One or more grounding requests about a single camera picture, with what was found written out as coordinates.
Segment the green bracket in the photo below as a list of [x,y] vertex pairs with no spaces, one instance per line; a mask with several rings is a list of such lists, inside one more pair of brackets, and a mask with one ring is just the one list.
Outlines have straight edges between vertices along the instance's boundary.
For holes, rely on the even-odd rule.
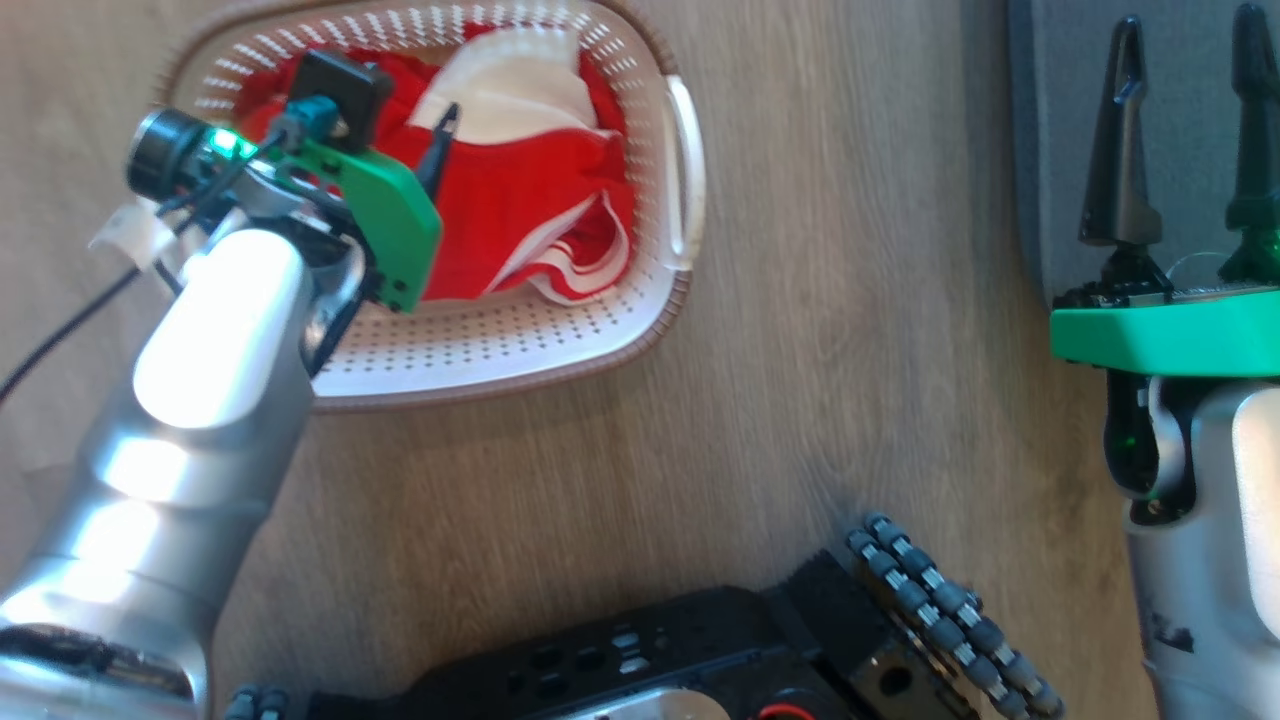
[[1280,377],[1280,291],[1119,310],[1055,310],[1053,355],[1140,375]]
[[443,232],[440,214],[413,172],[376,150],[348,155],[312,141],[289,160],[342,190],[383,275],[375,300],[394,313],[412,313],[426,292]]

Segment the red cloth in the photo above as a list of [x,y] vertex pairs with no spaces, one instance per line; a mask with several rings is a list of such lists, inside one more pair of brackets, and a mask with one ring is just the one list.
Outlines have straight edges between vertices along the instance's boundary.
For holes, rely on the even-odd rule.
[[[468,38],[488,29],[472,26]],[[394,78],[374,146],[416,167],[431,132],[406,122],[439,68],[393,53],[347,55],[378,63]],[[284,109],[294,69],[296,63],[288,63],[275,73],[247,78],[237,104],[242,135],[265,137],[271,118]],[[453,143],[436,199],[444,237],[426,300],[470,300],[532,281],[548,297],[572,304],[621,279],[630,264],[635,214],[635,191],[626,182],[626,119],[586,53],[580,74],[600,129],[612,132],[566,129],[503,145]],[[548,233],[545,225],[556,218],[564,227]],[[538,251],[530,252],[531,247]],[[512,268],[509,260],[517,254],[527,255],[527,261]]]

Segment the laundry basket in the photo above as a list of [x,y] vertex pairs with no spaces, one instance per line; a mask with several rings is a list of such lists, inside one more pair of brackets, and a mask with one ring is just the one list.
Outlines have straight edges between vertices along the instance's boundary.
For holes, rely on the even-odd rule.
[[632,265],[604,299],[552,305],[530,288],[424,302],[412,315],[366,306],[316,377],[323,409],[472,398],[621,365],[662,338],[689,293],[705,217],[705,164],[671,51],[628,0],[312,0],[215,18],[161,78],[159,102],[228,123],[243,79],[315,45],[413,53],[461,45],[463,26],[571,27],[627,118],[636,190]]

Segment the wooden floor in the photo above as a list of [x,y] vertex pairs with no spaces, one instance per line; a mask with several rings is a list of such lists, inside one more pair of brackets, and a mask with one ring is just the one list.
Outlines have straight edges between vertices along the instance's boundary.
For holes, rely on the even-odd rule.
[[[1018,255],[1004,5],[640,4],[710,163],[687,311],[603,377],[316,418],[223,619],[223,691],[389,693],[600,614],[763,587],[882,509],[1075,717],[1153,717],[1102,378],[1050,357]],[[84,242],[125,197],[152,72],[219,5],[0,4],[0,365],[119,272]],[[157,311],[131,291],[0,415],[0,579]]]

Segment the white handle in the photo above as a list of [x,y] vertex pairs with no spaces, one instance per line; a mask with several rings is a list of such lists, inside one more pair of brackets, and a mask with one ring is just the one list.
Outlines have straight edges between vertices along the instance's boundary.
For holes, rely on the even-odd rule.
[[694,99],[680,76],[667,76],[675,132],[667,132],[667,187],[672,204],[671,261],[691,270],[707,227],[707,156]]

